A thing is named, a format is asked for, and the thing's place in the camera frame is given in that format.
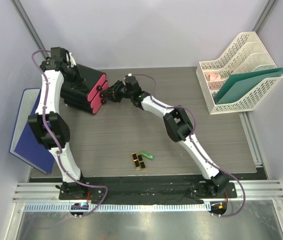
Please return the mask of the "black drawer organizer cabinet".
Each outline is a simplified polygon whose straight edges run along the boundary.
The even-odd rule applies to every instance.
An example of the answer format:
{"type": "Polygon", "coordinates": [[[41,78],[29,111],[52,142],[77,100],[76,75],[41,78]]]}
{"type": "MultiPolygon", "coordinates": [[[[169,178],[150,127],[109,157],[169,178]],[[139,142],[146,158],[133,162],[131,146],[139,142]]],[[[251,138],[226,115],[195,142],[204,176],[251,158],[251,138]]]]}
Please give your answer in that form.
{"type": "Polygon", "coordinates": [[[83,82],[64,81],[61,87],[60,96],[65,105],[93,114],[91,102],[87,100],[87,97],[90,90],[104,72],[81,64],[78,64],[77,67],[83,78],[83,82]]]}

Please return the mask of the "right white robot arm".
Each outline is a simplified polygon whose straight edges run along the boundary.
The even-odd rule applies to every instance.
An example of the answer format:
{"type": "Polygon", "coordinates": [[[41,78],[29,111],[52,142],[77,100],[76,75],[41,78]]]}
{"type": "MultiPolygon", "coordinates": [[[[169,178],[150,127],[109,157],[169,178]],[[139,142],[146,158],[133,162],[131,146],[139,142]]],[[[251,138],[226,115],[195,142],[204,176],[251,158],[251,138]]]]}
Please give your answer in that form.
{"type": "Polygon", "coordinates": [[[229,183],[227,175],[212,161],[195,135],[195,124],[191,122],[181,105],[168,105],[156,99],[151,93],[142,90],[135,75],[129,74],[112,86],[101,90],[102,100],[119,103],[129,99],[132,104],[163,119],[168,137],[181,145],[200,169],[207,184],[208,194],[220,197],[229,183]]]}

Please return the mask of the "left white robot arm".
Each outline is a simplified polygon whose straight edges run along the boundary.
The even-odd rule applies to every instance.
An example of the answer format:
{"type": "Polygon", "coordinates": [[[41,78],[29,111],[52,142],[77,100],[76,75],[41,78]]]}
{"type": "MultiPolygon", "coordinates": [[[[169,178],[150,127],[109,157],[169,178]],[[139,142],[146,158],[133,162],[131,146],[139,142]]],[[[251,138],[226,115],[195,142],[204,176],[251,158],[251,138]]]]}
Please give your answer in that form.
{"type": "Polygon", "coordinates": [[[59,189],[81,200],[87,196],[88,187],[70,149],[70,128],[60,115],[62,85],[65,80],[76,80],[80,75],[68,50],[52,47],[48,53],[50,55],[36,65],[42,78],[40,98],[27,123],[37,142],[53,156],[59,167],[62,174],[59,189]]]}

